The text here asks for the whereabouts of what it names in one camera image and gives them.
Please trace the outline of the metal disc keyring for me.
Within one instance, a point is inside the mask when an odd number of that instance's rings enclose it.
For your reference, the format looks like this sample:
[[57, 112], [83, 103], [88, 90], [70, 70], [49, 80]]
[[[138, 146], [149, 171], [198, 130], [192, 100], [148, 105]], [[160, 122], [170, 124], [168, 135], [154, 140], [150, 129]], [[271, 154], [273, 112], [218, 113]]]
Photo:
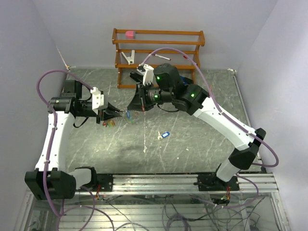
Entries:
[[[126, 116], [126, 111], [127, 109], [121, 109], [120, 110], [120, 113], [121, 113], [121, 117], [117, 117], [117, 118], [114, 118], [114, 119], [109, 119], [109, 120], [106, 120], [103, 122], [103, 126], [104, 127], [115, 127], [118, 123], [120, 122], [125, 122], [125, 123], [128, 123], [128, 124], [131, 124], [128, 122], [128, 119], [127, 119], [127, 116]], [[132, 118], [133, 118], [133, 123], [134, 123], [134, 120], [137, 119], [137, 117], [139, 116], [139, 112], [138, 111], [130, 111], [131, 114], [132, 114]]]

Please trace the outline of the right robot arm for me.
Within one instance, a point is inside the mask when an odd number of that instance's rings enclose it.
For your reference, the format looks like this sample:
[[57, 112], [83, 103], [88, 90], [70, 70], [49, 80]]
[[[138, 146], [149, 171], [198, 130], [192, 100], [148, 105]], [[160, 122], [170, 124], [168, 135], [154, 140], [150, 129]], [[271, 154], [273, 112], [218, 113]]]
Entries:
[[206, 122], [233, 144], [233, 152], [218, 166], [210, 180], [215, 189], [224, 190], [236, 173], [250, 168], [266, 136], [264, 129], [254, 129], [241, 123], [216, 105], [205, 89], [182, 78], [175, 66], [161, 64], [153, 68], [141, 64], [137, 71], [143, 77], [136, 86], [128, 110], [145, 112], [155, 105], [171, 103], [176, 111], [186, 112]]

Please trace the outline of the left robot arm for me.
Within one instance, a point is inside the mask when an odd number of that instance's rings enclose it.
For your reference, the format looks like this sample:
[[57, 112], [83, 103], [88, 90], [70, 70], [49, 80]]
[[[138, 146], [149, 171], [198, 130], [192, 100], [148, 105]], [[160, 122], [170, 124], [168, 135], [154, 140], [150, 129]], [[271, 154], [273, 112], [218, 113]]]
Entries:
[[82, 100], [82, 84], [77, 80], [67, 80], [61, 96], [49, 101], [53, 109], [49, 110], [49, 125], [43, 150], [35, 169], [25, 174], [25, 183], [36, 199], [46, 200], [46, 192], [53, 200], [71, 199], [81, 186], [87, 191], [97, 188], [95, 168], [77, 167], [70, 173], [65, 170], [68, 137], [76, 127], [77, 117], [93, 117], [100, 124], [122, 115], [119, 109], [107, 102], [103, 91], [94, 89], [92, 92], [94, 102], [103, 103], [103, 106], [93, 107], [92, 101]]

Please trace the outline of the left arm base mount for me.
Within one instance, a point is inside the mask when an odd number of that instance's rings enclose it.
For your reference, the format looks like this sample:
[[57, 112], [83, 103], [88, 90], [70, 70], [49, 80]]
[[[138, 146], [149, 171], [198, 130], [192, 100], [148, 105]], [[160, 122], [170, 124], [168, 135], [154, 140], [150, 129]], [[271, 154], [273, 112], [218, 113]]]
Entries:
[[111, 192], [113, 184], [114, 177], [112, 174], [97, 174], [92, 188], [99, 192]]

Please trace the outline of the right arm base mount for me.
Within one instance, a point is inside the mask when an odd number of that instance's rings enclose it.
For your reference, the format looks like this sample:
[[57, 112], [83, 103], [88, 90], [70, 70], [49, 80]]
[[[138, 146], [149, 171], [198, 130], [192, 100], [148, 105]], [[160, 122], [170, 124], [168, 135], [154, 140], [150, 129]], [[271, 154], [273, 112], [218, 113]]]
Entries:
[[240, 189], [238, 178], [232, 176], [228, 182], [224, 182], [214, 176], [214, 173], [201, 173], [197, 176], [197, 182], [193, 183], [200, 192], [207, 191], [238, 191]]

